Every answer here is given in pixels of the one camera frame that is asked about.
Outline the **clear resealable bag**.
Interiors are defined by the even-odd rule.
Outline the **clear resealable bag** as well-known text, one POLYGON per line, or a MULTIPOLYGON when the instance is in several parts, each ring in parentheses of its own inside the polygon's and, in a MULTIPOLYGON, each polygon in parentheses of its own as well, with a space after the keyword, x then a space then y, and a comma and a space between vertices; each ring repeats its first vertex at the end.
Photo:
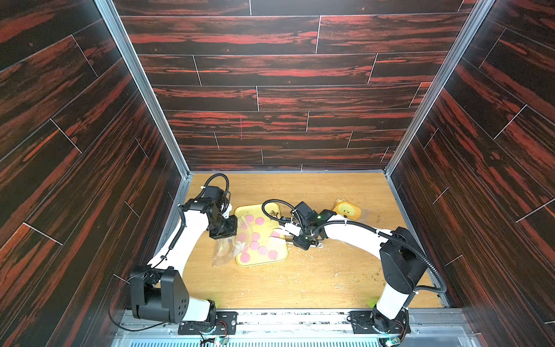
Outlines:
POLYGON ((234 260, 244 250, 247 250, 251 242, 252 230, 250 224, 246 221, 245 217, 238 218, 237 235, 226 239, 219 239, 216 241, 214 255, 212 258, 212 267, 224 266, 234 260), (245 243, 237 241, 237 236, 241 233, 248 235, 248 240, 245 243))

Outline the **metal tongs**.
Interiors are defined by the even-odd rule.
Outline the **metal tongs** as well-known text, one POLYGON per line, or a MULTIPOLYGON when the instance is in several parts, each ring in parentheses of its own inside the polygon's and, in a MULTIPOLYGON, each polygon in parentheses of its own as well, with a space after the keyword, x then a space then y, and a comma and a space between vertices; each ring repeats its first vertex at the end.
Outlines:
POLYGON ((280 237, 285 237, 286 242, 293 244, 299 249, 307 251, 311 247, 322 249, 324 244, 316 236, 307 234, 302 227, 293 223, 280 223, 279 227, 273 229, 280 237))

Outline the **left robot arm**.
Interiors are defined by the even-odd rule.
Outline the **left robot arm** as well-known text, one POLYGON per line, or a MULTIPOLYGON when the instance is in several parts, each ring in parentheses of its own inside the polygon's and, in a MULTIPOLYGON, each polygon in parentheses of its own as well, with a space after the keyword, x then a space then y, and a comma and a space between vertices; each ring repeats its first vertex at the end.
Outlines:
POLYGON ((177 206, 179 221, 167 242, 146 265, 137 266, 128 280, 133 317, 160 323, 216 326, 216 308, 211 300, 190 296, 183 270, 203 233, 214 240, 234 237, 237 217, 231 215, 230 182, 215 173, 199 195, 177 206))

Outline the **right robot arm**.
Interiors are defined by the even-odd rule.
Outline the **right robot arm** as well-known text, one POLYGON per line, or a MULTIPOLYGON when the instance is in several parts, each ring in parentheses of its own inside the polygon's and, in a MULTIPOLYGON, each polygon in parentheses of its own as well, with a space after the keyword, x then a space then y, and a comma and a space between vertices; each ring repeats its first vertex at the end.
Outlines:
POLYGON ((374 228, 351 221, 335 211, 318 213, 305 202, 293 206, 271 199, 262 212, 280 225, 280 233, 292 237, 293 245, 308 250, 325 239, 333 239, 364 250, 380 260, 386 282, 371 313, 357 322, 381 334, 405 335, 408 332, 408 306, 420 291, 447 292, 447 284, 434 263, 425 255, 406 228, 374 228))

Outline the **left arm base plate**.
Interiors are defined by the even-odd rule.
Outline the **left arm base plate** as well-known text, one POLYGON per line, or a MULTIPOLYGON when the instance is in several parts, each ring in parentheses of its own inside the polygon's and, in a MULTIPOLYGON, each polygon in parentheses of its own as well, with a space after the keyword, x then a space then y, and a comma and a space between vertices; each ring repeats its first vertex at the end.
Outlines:
POLYGON ((179 324, 178 335, 235 335, 238 312, 219 311, 210 314, 203 322, 183 321, 179 324))

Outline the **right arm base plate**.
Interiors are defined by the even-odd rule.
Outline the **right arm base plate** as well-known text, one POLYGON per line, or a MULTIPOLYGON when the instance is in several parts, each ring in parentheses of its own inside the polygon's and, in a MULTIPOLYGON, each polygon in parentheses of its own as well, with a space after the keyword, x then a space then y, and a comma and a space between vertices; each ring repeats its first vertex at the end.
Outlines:
POLYGON ((401 309, 396 318, 391 320, 374 311, 351 311, 347 321, 351 324, 354 334, 403 335, 411 332, 408 311, 401 309))

